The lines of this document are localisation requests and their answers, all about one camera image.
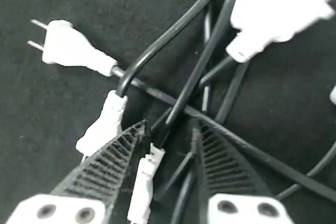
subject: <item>power cord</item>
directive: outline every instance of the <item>power cord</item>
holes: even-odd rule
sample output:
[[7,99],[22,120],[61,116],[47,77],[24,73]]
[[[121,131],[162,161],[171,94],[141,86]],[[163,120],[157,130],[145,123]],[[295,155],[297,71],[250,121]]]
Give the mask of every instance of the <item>power cord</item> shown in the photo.
[[226,92],[226,95],[223,99],[222,105],[219,107],[219,110],[217,112],[215,121],[224,124],[224,122],[227,119],[227,116],[232,109],[233,102],[235,98],[237,97],[237,93],[239,91],[239,88],[243,82],[244,75],[250,65],[250,61],[247,63],[241,63],[238,65],[234,77],[231,81],[231,84]]
[[150,45],[138,59],[126,70],[124,76],[120,79],[116,94],[123,97],[127,92],[135,75],[143,66],[169,41],[171,41],[179,32],[204,8],[210,0],[197,0],[196,3],[172,25],[163,35],[161,35],[152,45]]
[[182,89],[180,96],[177,99],[177,102],[174,104],[171,113],[168,115],[164,123],[164,129],[160,134],[161,139],[163,139],[161,146],[164,145],[166,140],[166,137],[164,136],[166,136],[167,132],[169,132],[173,122],[176,120],[180,112],[183,111],[183,108],[186,106],[186,103],[190,95],[192,94],[193,89],[197,85],[218,41],[220,40],[221,36],[226,33],[226,30],[229,28],[230,15],[233,10],[234,4],[235,0],[224,0],[222,9],[220,10],[220,14],[218,16],[217,23],[213,29],[212,35],[208,43],[206,44],[194,70],[190,74],[186,85]]
[[[204,27],[203,27],[203,40],[204,40],[204,46],[208,43],[210,36],[211,36],[211,28],[212,28],[212,7],[211,2],[208,3],[208,5],[205,7],[205,16],[204,16]],[[207,114],[209,110],[210,105],[210,99],[211,99],[211,86],[210,84],[206,85],[203,90],[203,101],[202,101],[202,112]],[[167,183],[166,186],[161,191],[162,193],[165,193],[171,184],[173,184],[176,181],[176,177],[179,177],[179,174],[182,172],[180,170],[183,170],[184,167],[186,167],[189,163],[192,162],[192,159],[194,157],[194,151],[190,150],[187,156],[190,156],[189,159],[183,159],[178,169],[174,172],[173,177],[169,181],[171,183]],[[189,199],[189,196],[191,194],[193,185],[196,180],[196,172],[194,170],[193,166],[190,166],[188,168],[187,174],[183,180],[181,190],[178,194],[177,201],[173,210],[172,218],[170,221],[170,224],[179,224],[181,221],[181,217],[183,214],[183,210],[185,209],[185,205]]]

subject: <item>white connector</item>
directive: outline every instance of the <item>white connector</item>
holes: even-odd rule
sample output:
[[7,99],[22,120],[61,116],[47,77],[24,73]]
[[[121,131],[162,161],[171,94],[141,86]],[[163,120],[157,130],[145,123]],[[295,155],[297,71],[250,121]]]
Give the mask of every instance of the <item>white connector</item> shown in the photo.
[[151,213],[150,204],[153,197],[153,177],[165,154],[163,149],[152,143],[150,153],[140,159],[137,177],[133,187],[127,219],[135,224],[147,224]]
[[248,21],[226,52],[238,62],[246,62],[272,42],[290,40],[320,19],[330,19],[335,11],[330,0],[258,0]]
[[31,22],[47,31],[43,46],[31,40],[28,41],[29,45],[43,52],[43,62],[56,63],[65,67],[87,67],[107,77],[112,75],[111,69],[117,61],[94,48],[70,22],[53,20],[48,25],[35,19]]
[[86,130],[84,136],[77,141],[76,149],[84,158],[102,148],[106,143],[121,133],[121,120],[127,103],[127,96],[119,97],[111,90],[104,102],[98,119]]

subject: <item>black cloth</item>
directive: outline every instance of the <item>black cloth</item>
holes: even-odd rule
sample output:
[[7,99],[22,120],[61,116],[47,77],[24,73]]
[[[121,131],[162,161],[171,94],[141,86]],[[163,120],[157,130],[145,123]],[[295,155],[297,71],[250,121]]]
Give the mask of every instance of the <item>black cloth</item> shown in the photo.
[[[96,120],[118,78],[85,68],[46,65],[31,39],[45,31],[32,25],[65,19],[125,69],[188,10],[195,0],[0,0],[0,222],[19,201],[50,192],[81,160],[76,141]],[[216,8],[221,0],[216,0]],[[141,71],[139,77],[177,97],[202,51],[200,15]],[[318,22],[293,40],[269,46],[247,73],[226,126],[297,170],[306,173],[336,140],[336,108],[329,93],[336,84],[336,18]],[[225,42],[215,53],[223,56]],[[218,77],[210,115],[219,108],[232,71]],[[123,127],[155,119],[165,104],[131,88]],[[167,180],[188,151],[181,120],[170,139],[156,183]],[[291,184],[252,161],[273,193]],[[336,161],[317,180],[336,189]],[[135,171],[136,162],[131,164]],[[125,223],[132,181],[121,190],[114,223]],[[172,189],[176,195],[178,185]],[[284,201],[295,223],[334,223],[335,204],[301,189]],[[168,223],[174,198],[154,204],[152,223]],[[197,219],[189,204],[183,219]]]

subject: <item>white plastic housing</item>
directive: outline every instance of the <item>white plastic housing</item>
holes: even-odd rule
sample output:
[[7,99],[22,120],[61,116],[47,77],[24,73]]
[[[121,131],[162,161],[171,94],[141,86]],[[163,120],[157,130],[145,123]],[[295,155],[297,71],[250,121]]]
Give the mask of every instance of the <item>white plastic housing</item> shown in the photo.
[[115,92],[111,90],[108,93],[100,116],[77,141],[76,149],[84,156],[91,156],[122,131],[121,120],[127,96],[121,98]]

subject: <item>black cable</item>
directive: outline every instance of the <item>black cable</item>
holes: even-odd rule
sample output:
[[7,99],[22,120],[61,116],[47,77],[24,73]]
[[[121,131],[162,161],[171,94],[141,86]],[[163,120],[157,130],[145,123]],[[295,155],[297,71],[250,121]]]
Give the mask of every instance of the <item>black cable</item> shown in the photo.
[[141,68],[169,41],[171,41],[179,32],[204,8],[210,0],[197,0],[196,3],[172,25],[163,35],[161,35],[152,45],[150,45],[137,60],[126,70],[124,76],[120,79],[116,94],[123,97],[127,92],[129,85],[135,75]]
[[[173,106],[176,102],[176,99],[172,96],[165,94],[161,91],[159,92],[148,92],[149,95],[152,97],[164,101],[170,106]],[[165,95],[168,99],[163,100],[162,94]],[[314,191],[315,193],[324,196],[327,190],[327,196],[326,198],[336,202],[336,192],[318,182],[315,180],[303,175],[302,173],[294,170],[293,168],[289,167],[288,165],[282,163],[281,161],[277,160],[276,158],[268,155],[267,153],[264,153],[263,151],[259,150],[258,148],[254,147],[253,145],[245,142],[242,138],[237,136],[235,133],[231,132],[227,128],[221,126],[219,123],[215,122],[211,118],[209,118],[207,115],[203,114],[202,112],[198,111],[197,109],[194,109],[191,106],[186,106],[184,109],[184,113],[191,116],[191,117],[197,117],[201,120],[207,122],[211,126],[217,128],[222,134],[229,137],[229,139],[233,140],[238,147],[240,147],[243,151],[248,153],[250,156],[253,156],[255,159],[259,160],[260,162],[264,163],[266,166],[274,169],[278,173],[284,175],[285,177],[293,180],[294,182],[306,187],[307,189]]]
[[[309,173],[307,173],[307,176],[309,176],[309,177],[315,176],[317,173],[322,171],[330,163],[330,161],[332,159],[334,159],[335,157],[336,157],[336,142],[334,142],[332,147],[328,150],[328,152],[320,160],[320,162],[318,162],[316,164],[316,166],[314,166],[314,168],[312,170],[310,170]],[[276,196],[276,198],[279,199],[279,200],[282,200],[282,199],[290,196],[291,194],[295,193],[300,188],[301,188],[300,185],[294,184],[294,185],[288,187],[287,189],[285,189],[284,191],[282,191],[281,193],[279,193]]]
[[[211,1],[205,6],[205,16],[204,16],[204,25],[203,25],[203,44],[206,46],[211,36],[211,27],[212,27],[212,7]],[[210,69],[211,63],[208,62],[206,69]],[[208,83],[203,89],[203,101],[202,101],[202,112],[207,113],[210,106],[211,99],[211,85]]]
[[226,30],[229,28],[230,23],[230,16],[231,12],[233,10],[233,6],[235,4],[236,0],[224,0],[224,3],[222,5],[222,9],[220,10],[220,14],[218,16],[218,21],[214,27],[214,30],[211,34],[211,37],[206,44],[200,59],[198,60],[194,70],[192,71],[191,75],[189,76],[186,85],[182,89],[182,92],[180,93],[180,96],[177,99],[177,102],[174,104],[173,109],[169,116],[167,117],[165,123],[164,123],[164,129],[162,136],[165,136],[166,133],[170,130],[173,122],[176,120],[178,115],[181,111],[183,111],[183,108],[186,106],[186,103],[193,92],[193,89],[197,85],[204,68],[206,67],[206,64],[208,63],[218,41],[220,40],[221,36],[226,33]]
[[165,195],[165,193],[171,188],[173,184],[180,178],[182,173],[185,171],[187,166],[191,163],[194,158],[195,153],[188,152],[187,155],[184,157],[183,161],[180,163],[174,174],[170,177],[167,183],[160,186],[158,190],[155,192],[153,198],[156,201],[160,201],[161,198]]
[[[211,36],[211,27],[212,27],[212,7],[211,7],[211,2],[208,3],[208,5],[205,7],[205,16],[204,16],[204,26],[203,26],[203,39],[204,39],[204,47],[206,46],[206,44],[208,43],[210,36]],[[206,85],[204,87],[203,90],[203,101],[202,101],[202,112],[203,113],[207,113],[208,109],[209,109],[209,105],[210,105],[210,95],[211,95],[211,87],[210,85]],[[195,150],[193,150],[193,146],[191,146],[190,151],[187,153],[187,155],[184,157],[184,159],[182,160],[182,162],[180,163],[180,165],[178,166],[178,168],[175,170],[175,172],[173,173],[173,175],[170,177],[170,179],[168,180],[167,183],[165,183],[163,186],[159,187],[159,189],[157,190],[157,192],[154,194],[154,198],[159,201],[161,199],[161,197],[169,190],[169,188],[175,184],[175,182],[177,181],[177,179],[182,175],[182,173],[184,172],[184,170],[188,167],[188,165],[191,163],[191,161],[193,160],[195,154]],[[192,168],[189,167],[189,171],[188,171],[188,175],[184,178],[184,185],[186,187],[190,187],[190,184],[192,184],[194,181],[194,179],[190,179],[189,178],[189,174],[192,173],[192,171],[190,171]],[[180,215],[182,214],[183,208],[184,208],[184,204],[179,204],[180,201],[186,203],[186,199],[182,199],[181,197],[186,197],[187,194],[182,193],[182,191],[184,190],[184,188],[181,188],[180,191],[180,195],[179,195],[179,200],[176,203],[176,206],[174,208],[174,212],[173,212],[173,216],[178,216],[178,218],[172,218],[172,223],[176,223],[177,224],[177,220],[180,219]]]
[[200,79],[198,88],[201,89],[208,83],[211,83],[223,70],[228,69],[235,64],[237,64],[237,62],[231,56],[226,56],[220,63],[218,63],[212,70]]
[[215,121],[224,124],[224,122],[227,119],[227,116],[232,108],[233,102],[237,96],[237,93],[239,91],[239,88],[243,82],[243,77],[246,73],[246,70],[248,69],[250,65],[250,61],[244,64],[239,64],[234,77],[232,79],[232,82],[225,94],[225,97],[223,99],[222,105],[219,107],[219,110],[217,112]]
[[191,194],[193,184],[195,182],[195,177],[196,177],[195,171],[193,169],[190,169],[190,171],[187,173],[185,177],[185,180],[183,181],[182,188],[180,190],[180,193],[176,201],[175,208],[173,210],[173,215],[172,215],[170,224],[180,223],[181,216],[184,210],[184,206]]

